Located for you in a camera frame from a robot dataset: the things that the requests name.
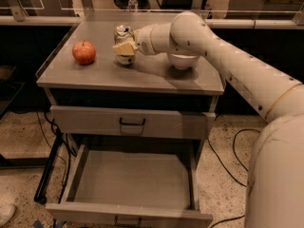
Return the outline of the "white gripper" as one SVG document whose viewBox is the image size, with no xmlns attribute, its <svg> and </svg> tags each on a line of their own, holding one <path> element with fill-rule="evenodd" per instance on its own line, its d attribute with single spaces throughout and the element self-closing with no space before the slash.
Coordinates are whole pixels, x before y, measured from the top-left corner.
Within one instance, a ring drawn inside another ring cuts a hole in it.
<svg viewBox="0 0 304 228">
<path fill-rule="evenodd" d="M 112 47 L 117 55 L 132 56 L 139 52 L 143 55 L 155 55 L 151 34 L 153 26 L 145 26 L 135 30 L 135 41 L 132 38 L 126 40 L 117 40 Z"/>
</svg>

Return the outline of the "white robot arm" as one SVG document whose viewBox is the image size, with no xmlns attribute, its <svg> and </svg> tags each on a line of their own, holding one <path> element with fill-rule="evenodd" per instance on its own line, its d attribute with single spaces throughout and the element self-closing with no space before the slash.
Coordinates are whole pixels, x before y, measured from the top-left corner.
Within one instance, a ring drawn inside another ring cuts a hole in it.
<svg viewBox="0 0 304 228">
<path fill-rule="evenodd" d="M 304 228 L 303 83 L 219 38 L 193 12 L 137 29 L 113 50 L 204 57 L 267 122 L 251 154 L 244 228 Z"/>
</svg>

